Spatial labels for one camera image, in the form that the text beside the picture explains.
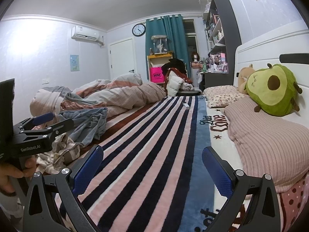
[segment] white bed frame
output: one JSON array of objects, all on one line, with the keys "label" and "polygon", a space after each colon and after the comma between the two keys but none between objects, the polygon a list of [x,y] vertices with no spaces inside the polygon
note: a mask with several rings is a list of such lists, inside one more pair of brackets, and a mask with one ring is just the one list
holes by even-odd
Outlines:
[{"label": "white bed frame", "polygon": [[[309,29],[303,20],[284,25],[239,46],[235,56],[234,85],[237,86],[236,74],[242,68],[253,64],[253,68],[259,70],[267,68],[268,63],[282,64],[279,56],[288,53],[309,53]],[[303,90],[298,97],[298,116],[309,120],[309,65],[282,65],[294,73]]]}]

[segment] small white box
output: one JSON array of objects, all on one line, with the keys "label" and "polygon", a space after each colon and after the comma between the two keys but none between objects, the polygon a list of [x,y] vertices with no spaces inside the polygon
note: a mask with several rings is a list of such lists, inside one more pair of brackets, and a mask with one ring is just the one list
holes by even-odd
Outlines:
[{"label": "small white box", "polygon": [[190,109],[190,106],[187,103],[183,103],[183,106],[186,108],[186,110]]}]

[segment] teal curtain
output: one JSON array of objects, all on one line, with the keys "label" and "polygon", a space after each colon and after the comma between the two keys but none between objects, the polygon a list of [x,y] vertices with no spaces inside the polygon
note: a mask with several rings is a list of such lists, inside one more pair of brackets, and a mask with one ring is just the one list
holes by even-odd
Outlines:
[{"label": "teal curtain", "polygon": [[191,69],[189,63],[188,47],[186,35],[183,27],[183,18],[181,15],[164,16],[160,19],[155,18],[153,21],[146,21],[146,55],[149,55],[150,48],[153,49],[151,37],[154,35],[166,35],[168,50],[174,52],[173,58],[183,59],[186,64],[188,77],[191,77]]}]

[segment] finger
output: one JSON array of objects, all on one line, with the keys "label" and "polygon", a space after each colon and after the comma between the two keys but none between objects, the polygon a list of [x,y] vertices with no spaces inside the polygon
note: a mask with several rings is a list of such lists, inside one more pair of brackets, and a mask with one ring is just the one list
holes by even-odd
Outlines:
[{"label": "finger", "polygon": [[15,189],[12,184],[9,182],[9,178],[7,176],[0,177],[0,188],[7,193],[14,193]]},{"label": "finger", "polygon": [[25,177],[31,177],[31,176],[36,172],[36,170],[37,170],[36,167],[32,167],[32,168],[25,169],[25,170],[23,171],[24,176],[25,176]]},{"label": "finger", "polygon": [[0,164],[0,174],[2,176],[12,176],[14,178],[22,178],[24,177],[24,174],[22,171],[20,171],[18,168],[14,167],[11,164],[3,163]]},{"label": "finger", "polygon": [[36,161],[36,158],[34,156],[27,159],[26,162],[25,162],[26,168],[32,168],[32,167],[35,167],[36,165],[37,165],[37,161]]}]

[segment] wall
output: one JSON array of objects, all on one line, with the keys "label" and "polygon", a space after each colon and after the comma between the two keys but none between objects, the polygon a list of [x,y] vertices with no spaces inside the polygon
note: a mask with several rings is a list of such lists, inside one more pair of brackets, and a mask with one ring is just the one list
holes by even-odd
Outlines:
[{"label": "wall", "polygon": [[[0,22],[0,81],[15,78],[14,123],[31,116],[30,102],[42,87],[73,90],[98,78],[109,79],[107,46],[71,39],[75,25],[41,19]],[[79,55],[80,71],[70,71],[70,55]],[[50,83],[42,85],[46,78]]]},{"label": "wall", "polygon": [[230,0],[242,43],[302,20],[291,0]]},{"label": "wall", "polygon": [[[206,42],[206,36],[205,36],[202,18],[185,17],[184,19],[194,19],[200,56],[207,57],[208,49],[207,49],[207,42]],[[125,38],[130,38],[130,37],[134,38],[137,72],[141,74],[143,81],[147,81],[146,50],[145,50],[146,35],[144,34],[141,37],[133,36],[132,28],[134,27],[134,25],[136,25],[136,23],[137,22],[133,22],[131,24],[126,24],[122,27],[111,30],[107,32],[107,36],[108,36],[109,44],[120,41]]]}]

